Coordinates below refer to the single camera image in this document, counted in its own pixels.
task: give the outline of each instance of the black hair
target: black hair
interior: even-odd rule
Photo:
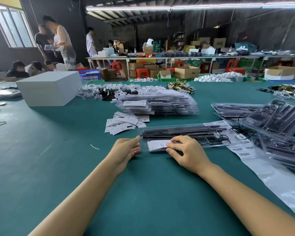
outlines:
[[[45,25],[47,21],[56,23],[56,21],[51,16],[47,16],[47,15],[43,15],[42,20]]]
[[[18,67],[25,67],[25,64],[19,60],[12,63],[12,69],[16,70]]]
[[[38,62],[38,61],[33,61],[33,62],[31,63],[31,65],[34,66],[35,69],[37,69],[37,70],[43,70],[43,66],[42,66],[42,64],[41,64],[40,62]]]
[[[47,65],[55,64],[55,63],[50,60],[45,60],[44,64],[47,66]]]

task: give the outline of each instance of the shorts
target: shorts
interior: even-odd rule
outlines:
[[[76,57],[63,58],[64,64],[66,65],[67,71],[75,71],[76,69]]]
[[[93,51],[88,51],[89,52],[89,55],[90,55],[90,57],[93,57],[94,55],[97,55],[97,52],[95,51],[95,52],[93,52]]]

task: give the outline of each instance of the green table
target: green table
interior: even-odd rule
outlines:
[[[146,82],[141,85],[163,85]],[[151,116],[147,126],[217,121],[211,103],[267,103],[256,91],[273,83],[199,83],[192,95],[201,115]],[[115,104],[76,97],[63,107],[29,108],[23,99],[1,107],[0,236],[27,235],[107,155],[118,138],[104,133]],[[213,163],[270,201],[295,214],[225,147],[207,148]],[[142,153],[117,179],[85,235],[250,235],[220,196],[169,155]]]

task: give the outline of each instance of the ceiling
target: ceiling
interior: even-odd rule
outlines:
[[[205,0],[117,0],[96,4],[96,7],[112,7],[112,6],[173,6],[173,5],[190,5],[202,3]],[[88,14],[100,19],[112,26],[123,26],[128,24],[144,23],[151,21],[160,21],[169,19],[184,18],[184,11],[88,11]]]

